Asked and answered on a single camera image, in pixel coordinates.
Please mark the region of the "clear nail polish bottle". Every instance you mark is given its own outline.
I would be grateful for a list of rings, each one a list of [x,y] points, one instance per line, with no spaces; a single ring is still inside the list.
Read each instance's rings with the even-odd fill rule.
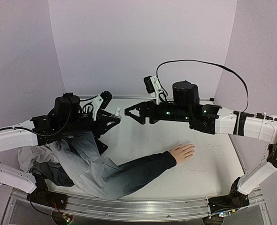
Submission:
[[[115,113],[114,113],[115,118],[121,118],[120,111],[121,111],[121,108],[119,107],[115,109]]]

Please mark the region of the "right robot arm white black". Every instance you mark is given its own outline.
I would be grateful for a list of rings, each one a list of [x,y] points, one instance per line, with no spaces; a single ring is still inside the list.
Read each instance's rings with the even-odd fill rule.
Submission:
[[[124,110],[124,114],[144,125],[160,120],[186,122],[190,129],[206,134],[233,134],[267,142],[268,154],[252,171],[234,182],[235,191],[248,195],[266,178],[277,171],[277,116],[264,113],[246,113],[219,105],[200,104],[198,86],[188,81],[172,85],[173,101],[164,102],[163,88],[151,78],[146,90],[154,99],[141,102]]]

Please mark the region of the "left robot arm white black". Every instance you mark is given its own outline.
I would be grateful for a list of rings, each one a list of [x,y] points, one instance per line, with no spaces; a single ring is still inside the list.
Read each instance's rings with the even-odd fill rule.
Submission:
[[[63,107],[56,106],[52,116],[0,128],[0,152],[47,147],[78,188],[97,197],[119,198],[121,171],[101,156],[95,141],[120,123],[119,116],[105,111],[110,100],[111,94],[103,92],[92,100],[92,112],[82,113],[79,97],[67,93],[57,99]]]

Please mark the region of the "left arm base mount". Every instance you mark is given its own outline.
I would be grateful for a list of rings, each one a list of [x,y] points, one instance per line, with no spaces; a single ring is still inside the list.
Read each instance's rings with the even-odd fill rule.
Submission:
[[[35,180],[35,190],[27,195],[27,200],[30,202],[33,209],[46,216],[50,216],[57,225],[69,225],[72,222],[73,216],[62,212],[62,210],[66,208],[68,196],[49,191],[45,179],[41,176],[35,176]],[[41,206],[52,207],[53,211],[50,214],[45,213],[37,209],[33,205],[34,203]]]

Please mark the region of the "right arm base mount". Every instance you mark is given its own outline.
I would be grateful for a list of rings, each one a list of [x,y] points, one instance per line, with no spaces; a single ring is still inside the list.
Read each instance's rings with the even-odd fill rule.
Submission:
[[[239,179],[240,177],[233,182],[231,190],[227,195],[211,197],[208,199],[210,215],[217,215],[220,212],[238,210],[249,206],[250,202],[248,195],[242,194],[238,191]]]

